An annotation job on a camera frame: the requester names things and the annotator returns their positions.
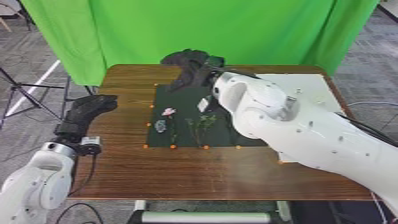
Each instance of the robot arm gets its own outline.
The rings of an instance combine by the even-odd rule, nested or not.
[[[74,103],[58,138],[45,143],[26,167],[11,174],[0,192],[0,223],[45,224],[49,210],[68,198],[79,156],[97,154],[81,141],[95,117],[118,106],[116,96],[90,96]]]
[[[200,63],[194,53],[207,60],[196,70],[187,70],[187,64]],[[289,95],[278,83],[228,70],[225,59],[205,52],[185,50],[164,61],[184,68],[175,81],[180,87],[210,87],[214,98],[203,99],[201,111],[225,107],[241,134],[262,139],[290,161],[349,177],[379,194],[398,216],[395,141],[367,132],[367,128],[312,103],[301,93]]]

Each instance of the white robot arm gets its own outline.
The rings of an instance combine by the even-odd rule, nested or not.
[[[278,83],[225,72],[214,96],[233,117],[241,134],[262,139],[308,167],[349,177],[381,196],[398,216],[398,148],[352,122],[310,102],[287,95]]]
[[[86,138],[97,116],[116,109],[116,96],[90,96],[75,103],[26,167],[11,174],[0,192],[0,223],[45,224],[49,211],[61,206],[72,189],[72,172],[79,156],[100,153],[98,138]]]

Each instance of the cable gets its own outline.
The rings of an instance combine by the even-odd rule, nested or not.
[[[93,156],[93,164],[91,164],[91,173],[90,173],[90,177],[81,185],[81,187],[70,192],[68,197],[84,189],[86,185],[91,182],[93,176],[97,173],[97,155]]]
[[[386,125],[381,128],[381,131],[384,130],[384,128],[390,126],[390,123],[393,122],[395,118],[398,117],[398,114],[393,116],[393,118],[390,119],[390,122],[386,123]]]
[[[372,128],[367,124],[363,124],[360,121],[356,121],[352,118],[349,118],[345,115],[338,114],[352,123],[352,125],[388,144],[392,144],[395,147],[398,147],[398,144],[395,140],[388,137],[388,135]]]
[[[370,195],[372,195],[374,202],[376,202],[377,209],[379,209],[381,216],[383,216],[383,224],[388,224],[386,214],[384,214],[384,211],[383,211],[383,206],[381,206],[381,203],[379,203],[379,200],[377,200],[377,196],[376,196],[374,191],[370,192]]]
[[[104,218],[102,218],[102,215],[100,215],[100,212],[98,212],[97,208],[95,208],[90,204],[86,204],[86,203],[77,203],[75,205],[72,205],[72,206],[66,208],[66,210],[65,210],[65,212],[63,212],[63,214],[61,214],[61,216],[59,216],[59,219],[58,219],[56,224],[61,224],[61,219],[65,218],[65,215],[66,215],[68,211],[70,211],[72,208],[77,207],[79,205],[84,205],[84,206],[90,207],[90,209],[91,209],[93,212],[97,213],[97,218],[98,218],[98,220],[100,220],[100,224],[106,224],[106,223],[104,223]]]
[[[365,102],[351,103],[351,104],[349,104],[349,107],[351,107],[351,106],[356,106],[356,105],[361,105],[361,104],[388,104],[388,105],[392,105],[392,106],[398,106],[398,103],[365,101]]]

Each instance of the green cloth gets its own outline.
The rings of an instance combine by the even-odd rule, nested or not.
[[[150,147],[171,147],[171,144],[177,144],[178,147],[200,147],[203,145],[210,147],[267,146],[260,139],[249,139],[239,134],[233,128],[232,115],[223,108],[207,114],[207,116],[216,116],[217,118],[209,130],[203,131],[203,125],[196,128],[201,120],[198,104],[210,94],[210,88],[205,87],[184,88],[175,93],[168,92],[164,85],[157,87],[152,127],[148,130]],[[178,111],[173,115],[173,120],[162,116],[168,108],[175,108]],[[189,125],[187,119],[193,119],[194,125]],[[168,121],[168,131],[162,134],[155,129],[159,120]]]
[[[185,48],[228,64],[305,64],[333,75],[379,0],[24,0],[74,80],[159,64]]]

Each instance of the black cable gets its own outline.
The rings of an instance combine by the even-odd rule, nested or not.
[[[358,120],[349,118],[345,115],[338,114],[352,123],[352,125],[388,144],[392,144],[395,147],[398,147],[397,141],[388,137],[388,135],[372,128],[367,124],[363,124]]]
[[[86,204],[86,203],[82,203],[82,202],[77,203],[75,205],[72,205],[72,206],[66,208],[65,212],[61,213],[61,216],[59,216],[59,219],[58,219],[56,224],[61,223],[61,219],[65,218],[65,215],[66,215],[68,211],[70,211],[72,208],[77,207],[79,205],[84,205],[84,206],[90,207],[90,209],[91,209],[93,212],[97,213],[97,217],[98,217],[98,220],[100,220],[100,224],[104,224],[104,218],[102,218],[102,215],[100,215],[100,212],[98,212],[97,208],[95,208],[90,204]]]
[[[390,122],[384,124],[381,131],[384,130],[384,128],[390,126],[390,123],[393,122],[395,118],[398,117],[398,114],[393,116],[393,118],[390,119]]]
[[[93,156],[93,164],[91,164],[91,173],[90,173],[90,177],[86,178],[86,181],[84,181],[81,187],[70,192],[68,196],[72,196],[72,195],[84,189],[86,185],[88,185],[90,182],[91,182],[95,173],[97,173],[97,155]]]

